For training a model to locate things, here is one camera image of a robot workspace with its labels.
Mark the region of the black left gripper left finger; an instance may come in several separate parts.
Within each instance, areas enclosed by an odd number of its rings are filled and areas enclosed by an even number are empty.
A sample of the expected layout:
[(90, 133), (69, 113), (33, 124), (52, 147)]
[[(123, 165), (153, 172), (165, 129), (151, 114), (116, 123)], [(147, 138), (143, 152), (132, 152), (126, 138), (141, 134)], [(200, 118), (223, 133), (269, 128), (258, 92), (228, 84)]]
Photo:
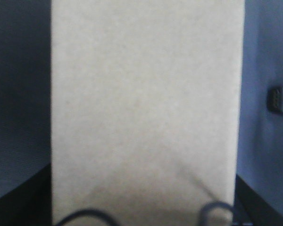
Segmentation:
[(0, 197), (0, 226), (6, 226), (19, 214), (51, 175), (46, 165), (27, 181)]

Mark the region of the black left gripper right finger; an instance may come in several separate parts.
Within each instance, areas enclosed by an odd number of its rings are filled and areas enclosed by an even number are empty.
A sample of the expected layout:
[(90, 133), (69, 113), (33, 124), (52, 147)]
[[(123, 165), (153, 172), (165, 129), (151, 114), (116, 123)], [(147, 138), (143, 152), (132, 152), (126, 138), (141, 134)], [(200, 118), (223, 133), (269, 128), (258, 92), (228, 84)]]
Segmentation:
[(283, 226), (283, 216), (258, 195), (240, 176), (235, 179), (234, 226)]

